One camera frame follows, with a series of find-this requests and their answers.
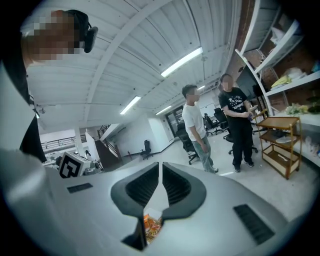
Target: black t-shirt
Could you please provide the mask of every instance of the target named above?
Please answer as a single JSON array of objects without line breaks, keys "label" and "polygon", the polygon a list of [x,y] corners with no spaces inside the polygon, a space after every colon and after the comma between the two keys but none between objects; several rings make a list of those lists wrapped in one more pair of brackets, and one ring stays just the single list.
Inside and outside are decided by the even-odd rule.
[{"label": "black t-shirt", "polygon": [[[240,88],[237,87],[233,87],[232,91],[230,92],[222,91],[219,94],[219,103],[221,108],[228,106],[229,110],[237,113],[243,113],[247,111],[244,104],[245,100],[247,100],[247,96]],[[229,115],[226,115],[226,117],[230,126],[237,122],[243,122],[245,120],[248,121],[247,118],[243,117],[232,117]]]},{"label": "black t-shirt", "polygon": [[[9,49],[5,51],[3,56],[3,64],[14,86],[24,100],[29,104],[27,71],[22,56],[21,36],[22,34],[17,32],[15,36],[10,38]],[[24,135],[20,150],[24,153],[37,157],[41,162],[45,162],[47,160],[41,146],[36,115]]]}]

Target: wooden cart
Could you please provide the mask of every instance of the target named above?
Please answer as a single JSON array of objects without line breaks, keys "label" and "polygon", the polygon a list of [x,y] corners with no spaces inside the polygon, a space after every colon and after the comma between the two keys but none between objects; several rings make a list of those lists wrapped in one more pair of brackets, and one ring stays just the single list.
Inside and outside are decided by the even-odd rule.
[{"label": "wooden cart", "polygon": [[[266,117],[266,111],[264,110],[254,117],[264,115],[264,120],[257,123],[262,158],[288,180],[294,171],[299,170],[301,164],[301,121],[299,117]],[[295,132],[297,124],[299,124],[300,134]],[[266,128],[267,131],[262,133],[259,127]],[[276,130],[282,131],[287,136],[288,142],[280,143],[277,141],[279,137],[275,135]],[[270,145],[264,148],[263,141],[270,142]],[[294,145],[298,141],[300,141],[300,153],[294,152]]]}]

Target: fluorescent light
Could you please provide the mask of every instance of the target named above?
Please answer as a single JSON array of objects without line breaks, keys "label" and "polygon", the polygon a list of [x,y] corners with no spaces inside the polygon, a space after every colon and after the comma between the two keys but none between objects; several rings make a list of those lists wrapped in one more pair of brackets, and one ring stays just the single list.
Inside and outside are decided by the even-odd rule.
[{"label": "fluorescent light", "polygon": [[156,115],[159,115],[159,114],[161,114],[162,112],[164,112],[164,111],[166,111],[166,110],[168,110],[168,109],[170,109],[170,108],[171,108],[171,106],[167,106],[165,109],[162,109],[160,112],[156,113]]},{"label": "fluorescent light", "polygon": [[170,73],[175,71],[177,68],[181,67],[186,62],[190,61],[191,59],[198,56],[199,54],[202,54],[202,52],[203,52],[202,47],[194,50],[193,52],[189,53],[187,56],[183,57],[182,59],[178,60],[176,63],[168,67],[165,71],[161,73],[161,76],[163,76],[164,78],[167,77]]},{"label": "fluorescent light", "polygon": [[141,97],[135,96],[133,100],[131,100],[131,102],[128,104],[128,106],[126,106],[124,108],[124,110],[122,110],[122,112],[120,113],[120,115],[124,115],[134,104],[137,103],[138,100],[140,100]]}]

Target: jeans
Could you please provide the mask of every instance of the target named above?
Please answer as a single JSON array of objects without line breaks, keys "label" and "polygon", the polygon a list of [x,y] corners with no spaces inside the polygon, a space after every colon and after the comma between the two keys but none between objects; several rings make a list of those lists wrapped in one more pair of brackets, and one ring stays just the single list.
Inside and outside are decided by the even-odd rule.
[{"label": "jeans", "polygon": [[251,163],[252,159],[252,126],[248,120],[237,122],[230,126],[231,136],[233,138],[233,162],[234,166],[240,166],[242,161],[242,152],[244,160]]},{"label": "jeans", "polygon": [[196,153],[198,154],[201,162],[202,162],[202,166],[204,168],[205,172],[210,172],[210,173],[215,173],[214,171],[214,161],[211,159],[211,147],[208,141],[207,136],[205,136],[203,139],[204,144],[207,146],[208,148],[208,152],[204,153],[201,145],[197,142],[197,141],[192,141],[192,144],[194,146],[194,149],[196,151]]}]

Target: hand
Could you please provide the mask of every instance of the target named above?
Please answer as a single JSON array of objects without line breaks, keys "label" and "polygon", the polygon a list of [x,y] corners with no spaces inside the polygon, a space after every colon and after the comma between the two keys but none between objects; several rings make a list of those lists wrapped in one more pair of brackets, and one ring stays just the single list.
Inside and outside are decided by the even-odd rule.
[{"label": "hand", "polygon": [[202,148],[202,150],[203,150],[203,152],[204,152],[205,154],[208,153],[208,147],[207,147],[206,144],[202,143],[202,144],[201,144],[201,148]]},{"label": "hand", "polygon": [[249,115],[250,115],[250,112],[243,112],[243,113],[241,113],[241,117],[242,117],[242,118],[248,118]]}]

